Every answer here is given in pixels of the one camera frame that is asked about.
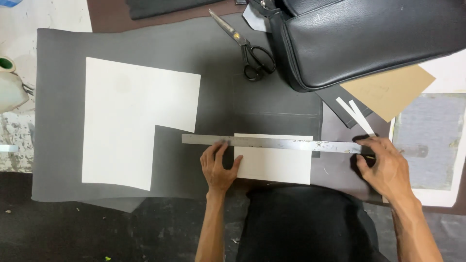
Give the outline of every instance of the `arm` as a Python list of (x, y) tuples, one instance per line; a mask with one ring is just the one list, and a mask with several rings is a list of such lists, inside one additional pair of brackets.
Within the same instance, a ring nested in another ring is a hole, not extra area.
[(406, 159), (387, 138), (371, 137), (357, 143), (370, 147), (376, 154), (376, 163), (372, 168), (367, 166), (361, 155), (357, 156), (357, 166), (363, 178), (391, 204), (398, 260), (442, 262), (422, 213), (421, 202), (411, 190)]
[(243, 156), (238, 156), (231, 170), (225, 170), (222, 159), (227, 147), (228, 143), (217, 142), (207, 148), (200, 158), (202, 172), (209, 185), (209, 192), (207, 193), (206, 214), (196, 252), (196, 262), (222, 262), (224, 260), (223, 204), (225, 193), (236, 179), (243, 158)]

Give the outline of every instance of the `scissors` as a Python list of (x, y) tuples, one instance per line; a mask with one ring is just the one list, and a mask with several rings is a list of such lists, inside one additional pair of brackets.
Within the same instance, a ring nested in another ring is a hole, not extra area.
[[(248, 80), (259, 81), (264, 76), (264, 72), (272, 74), (275, 71), (275, 59), (269, 51), (260, 46), (252, 46), (244, 36), (233, 29), (225, 20), (212, 12), (212, 10), (209, 9), (209, 13), (219, 26), (241, 46), (241, 54), (243, 55), (244, 61), (243, 73)], [(258, 65), (257, 67), (249, 62), (248, 55), (254, 59)]]

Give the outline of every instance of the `scissors blade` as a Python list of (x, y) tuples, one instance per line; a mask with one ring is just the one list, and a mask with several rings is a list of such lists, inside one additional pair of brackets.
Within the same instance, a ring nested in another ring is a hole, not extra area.
[(233, 27), (231, 27), (225, 20), (221, 19), (212, 10), (209, 9), (210, 15), (215, 19), (221, 28), (233, 38), (240, 46), (246, 45), (247, 40), (240, 33), (238, 33)]

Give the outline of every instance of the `hand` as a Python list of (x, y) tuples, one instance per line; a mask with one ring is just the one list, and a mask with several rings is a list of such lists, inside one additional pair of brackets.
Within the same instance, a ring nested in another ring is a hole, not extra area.
[(370, 137), (356, 141), (368, 146), (376, 154), (376, 163), (367, 166), (363, 156), (357, 155), (357, 167), (363, 178), (390, 203), (411, 199), (414, 194), (409, 181), (408, 161), (388, 138)]
[(209, 192), (211, 193), (225, 195), (226, 191), (230, 188), (238, 175), (238, 169), (243, 156), (238, 156), (233, 163), (233, 167), (230, 170), (225, 170), (225, 168), (223, 168), (222, 159), (223, 153), (227, 147), (227, 142), (216, 142), (209, 146), (200, 158), (202, 172), (206, 177), (207, 184), (209, 185)]

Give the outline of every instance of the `forearm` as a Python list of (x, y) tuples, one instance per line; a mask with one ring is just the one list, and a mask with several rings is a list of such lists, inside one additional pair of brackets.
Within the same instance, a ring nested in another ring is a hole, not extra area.
[(397, 235), (398, 259), (401, 262), (443, 261), (425, 221), (422, 205), (414, 195), (392, 204)]
[(222, 262), (223, 243), (223, 205), (225, 195), (207, 193), (206, 214), (199, 237), (196, 262)]

